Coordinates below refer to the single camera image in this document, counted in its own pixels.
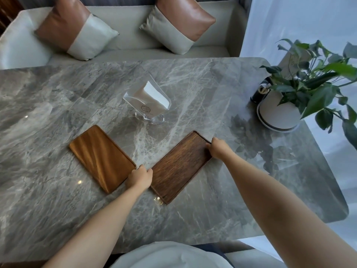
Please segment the person's left hand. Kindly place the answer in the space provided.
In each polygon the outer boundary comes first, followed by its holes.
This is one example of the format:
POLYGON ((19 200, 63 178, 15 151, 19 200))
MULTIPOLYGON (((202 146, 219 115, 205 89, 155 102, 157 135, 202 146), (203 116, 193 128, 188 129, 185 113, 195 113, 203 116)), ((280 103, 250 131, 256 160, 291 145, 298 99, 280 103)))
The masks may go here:
POLYGON ((137 169, 134 169, 125 182, 126 190, 142 194, 145 190, 149 189, 152 180, 146 180, 146 172, 147 169, 144 165, 140 165, 137 169))

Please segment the dark wooden furniture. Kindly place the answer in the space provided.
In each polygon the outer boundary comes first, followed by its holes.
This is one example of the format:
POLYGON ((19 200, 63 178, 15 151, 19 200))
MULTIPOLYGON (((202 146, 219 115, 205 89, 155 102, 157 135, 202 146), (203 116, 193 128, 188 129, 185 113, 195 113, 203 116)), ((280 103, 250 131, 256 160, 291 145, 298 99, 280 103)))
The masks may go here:
POLYGON ((22 10, 18 0, 0 0, 0 36, 22 10))

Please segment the white paper napkins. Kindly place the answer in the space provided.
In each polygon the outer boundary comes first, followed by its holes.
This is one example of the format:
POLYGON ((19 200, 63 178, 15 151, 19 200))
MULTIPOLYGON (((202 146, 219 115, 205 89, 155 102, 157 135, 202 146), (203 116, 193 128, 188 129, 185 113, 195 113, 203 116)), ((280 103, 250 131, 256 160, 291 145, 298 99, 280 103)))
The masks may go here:
POLYGON ((169 100, 161 94, 150 81, 147 81, 139 90, 137 90, 133 97, 145 104, 158 103, 164 109, 169 109, 169 100))

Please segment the green leafy plant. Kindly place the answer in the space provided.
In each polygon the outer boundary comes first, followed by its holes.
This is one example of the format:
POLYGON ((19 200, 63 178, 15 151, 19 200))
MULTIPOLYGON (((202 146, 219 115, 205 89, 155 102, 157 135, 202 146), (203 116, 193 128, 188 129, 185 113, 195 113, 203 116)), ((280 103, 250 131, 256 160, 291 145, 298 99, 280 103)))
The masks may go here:
POLYGON ((278 44, 278 50, 296 53, 301 57, 301 50, 307 50, 311 61, 300 62, 296 76, 288 80, 281 76, 278 66, 261 66, 273 81, 271 90, 282 95, 278 105, 292 103, 304 119, 315 114, 315 122, 322 130, 333 130, 333 118, 342 121, 342 130, 347 141, 357 151, 357 112, 348 104, 341 88, 357 82, 357 67, 349 63, 357 59, 357 45, 348 42, 342 55, 333 53, 317 40, 313 44, 299 40, 280 39, 287 42, 289 49, 278 44))

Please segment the brown and grey cushion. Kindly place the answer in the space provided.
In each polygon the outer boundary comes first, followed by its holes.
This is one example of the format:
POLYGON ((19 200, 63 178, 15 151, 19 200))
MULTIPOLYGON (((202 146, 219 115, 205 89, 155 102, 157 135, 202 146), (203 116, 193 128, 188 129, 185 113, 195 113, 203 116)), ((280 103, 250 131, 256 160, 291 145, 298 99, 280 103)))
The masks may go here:
POLYGON ((184 55, 215 22, 196 0, 156 0, 140 30, 172 53, 184 55))
POLYGON ((56 0, 35 34, 79 61, 95 58, 119 36, 80 0, 56 0))

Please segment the clear acrylic napkin holder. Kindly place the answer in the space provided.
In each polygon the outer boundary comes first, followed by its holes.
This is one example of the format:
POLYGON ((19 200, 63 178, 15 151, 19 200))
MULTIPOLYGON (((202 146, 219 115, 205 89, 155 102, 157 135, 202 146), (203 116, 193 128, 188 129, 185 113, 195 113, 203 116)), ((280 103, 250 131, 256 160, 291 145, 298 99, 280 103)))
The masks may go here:
POLYGON ((158 103, 145 104, 133 97, 133 94, 145 85, 147 81, 150 81, 152 85, 154 85, 154 87, 169 100, 171 107, 170 98, 163 92, 150 73, 147 72, 139 74, 139 76, 134 79, 130 88, 124 94, 123 99, 135 109, 135 117, 138 120, 148 124, 158 125, 165 121, 163 115, 170 109, 170 107, 169 109, 164 109, 158 103))

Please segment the beige sofa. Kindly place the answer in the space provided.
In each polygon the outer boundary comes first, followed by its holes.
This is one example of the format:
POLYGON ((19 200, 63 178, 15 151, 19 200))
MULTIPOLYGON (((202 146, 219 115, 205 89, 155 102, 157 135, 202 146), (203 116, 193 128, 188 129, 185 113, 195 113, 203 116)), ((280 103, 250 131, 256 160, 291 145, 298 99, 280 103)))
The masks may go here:
MULTIPOLYGON (((140 29, 153 6, 87 7, 119 33, 87 63, 239 57, 248 23, 246 10, 235 0, 199 2, 199 5, 216 18, 216 23, 184 55, 172 53, 140 29)), ((82 63, 35 35, 51 10, 52 7, 22 10, 11 22, 0 37, 0 70, 82 63)))

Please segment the person's right hand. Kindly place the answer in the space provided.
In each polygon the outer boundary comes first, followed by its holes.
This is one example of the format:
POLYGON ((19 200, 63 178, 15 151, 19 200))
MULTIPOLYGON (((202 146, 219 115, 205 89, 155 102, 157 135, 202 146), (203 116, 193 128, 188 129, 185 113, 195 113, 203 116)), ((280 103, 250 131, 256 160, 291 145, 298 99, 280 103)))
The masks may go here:
POLYGON ((225 162, 227 158, 230 158, 234 154, 233 150, 222 139, 213 137, 211 144, 214 145, 214 152, 210 154, 215 159, 225 162))

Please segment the person's white shirt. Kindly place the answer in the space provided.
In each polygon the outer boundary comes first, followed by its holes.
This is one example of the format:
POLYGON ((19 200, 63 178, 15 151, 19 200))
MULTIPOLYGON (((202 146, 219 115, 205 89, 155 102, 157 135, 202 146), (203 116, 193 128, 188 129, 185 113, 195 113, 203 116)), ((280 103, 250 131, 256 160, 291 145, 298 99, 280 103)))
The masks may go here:
POLYGON ((234 268, 213 244, 154 242, 120 256, 109 268, 234 268))

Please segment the person's right forearm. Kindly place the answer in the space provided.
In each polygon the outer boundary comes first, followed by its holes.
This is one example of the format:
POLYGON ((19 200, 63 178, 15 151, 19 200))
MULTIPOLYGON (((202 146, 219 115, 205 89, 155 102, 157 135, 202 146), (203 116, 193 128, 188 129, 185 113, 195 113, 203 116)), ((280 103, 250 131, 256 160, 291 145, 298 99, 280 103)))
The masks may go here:
POLYGON ((232 150, 215 154, 288 268, 357 268, 357 251, 273 177, 232 150))

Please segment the beige table card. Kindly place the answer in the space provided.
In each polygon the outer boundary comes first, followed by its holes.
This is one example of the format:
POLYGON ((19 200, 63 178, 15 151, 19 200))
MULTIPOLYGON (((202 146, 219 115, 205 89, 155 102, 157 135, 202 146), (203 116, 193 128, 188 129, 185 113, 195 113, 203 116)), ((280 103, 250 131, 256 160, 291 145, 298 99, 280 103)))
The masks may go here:
POLYGON ((296 76, 299 68, 298 65, 300 62, 311 61, 311 55, 308 53, 307 50, 301 50, 301 57, 299 57, 296 53, 286 52, 285 56, 282 58, 278 67, 282 69, 281 76, 285 79, 292 79, 296 76))

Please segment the light wooden tray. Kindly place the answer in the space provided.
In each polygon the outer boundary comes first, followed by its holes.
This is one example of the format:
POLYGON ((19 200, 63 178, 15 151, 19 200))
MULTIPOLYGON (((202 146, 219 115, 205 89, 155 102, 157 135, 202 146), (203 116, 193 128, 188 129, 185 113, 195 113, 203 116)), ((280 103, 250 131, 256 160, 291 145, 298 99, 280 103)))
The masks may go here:
POLYGON ((98 125, 75 138, 69 148, 107 194, 136 169, 133 160, 98 125))

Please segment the person's left forearm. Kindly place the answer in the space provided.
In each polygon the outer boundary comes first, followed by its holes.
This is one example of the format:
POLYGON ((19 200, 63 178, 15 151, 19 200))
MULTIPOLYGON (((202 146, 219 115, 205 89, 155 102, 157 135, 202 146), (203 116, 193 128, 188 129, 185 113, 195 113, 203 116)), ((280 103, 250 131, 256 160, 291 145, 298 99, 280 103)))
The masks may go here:
POLYGON ((136 184, 126 189, 88 220, 42 268, 103 268, 130 211, 148 187, 136 184))

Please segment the black bottle with gold label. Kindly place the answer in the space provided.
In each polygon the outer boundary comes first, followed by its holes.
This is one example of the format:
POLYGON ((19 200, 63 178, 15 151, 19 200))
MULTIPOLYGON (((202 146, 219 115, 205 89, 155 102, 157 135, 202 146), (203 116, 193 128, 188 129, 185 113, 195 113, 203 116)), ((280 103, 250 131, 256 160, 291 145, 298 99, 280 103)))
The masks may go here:
POLYGON ((250 97, 251 102, 255 104, 261 103, 263 99, 268 95, 270 92, 270 87, 273 85, 273 81, 271 77, 265 78, 259 85, 256 92, 250 97))

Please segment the dark wooden tray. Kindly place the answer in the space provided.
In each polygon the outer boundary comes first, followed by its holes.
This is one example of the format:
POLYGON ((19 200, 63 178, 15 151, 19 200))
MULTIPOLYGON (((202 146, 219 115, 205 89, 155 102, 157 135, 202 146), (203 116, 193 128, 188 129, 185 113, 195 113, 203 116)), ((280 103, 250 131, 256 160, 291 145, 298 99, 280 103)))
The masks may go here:
POLYGON ((170 204, 212 158, 211 142, 193 130, 153 167, 151 189, 170 204))

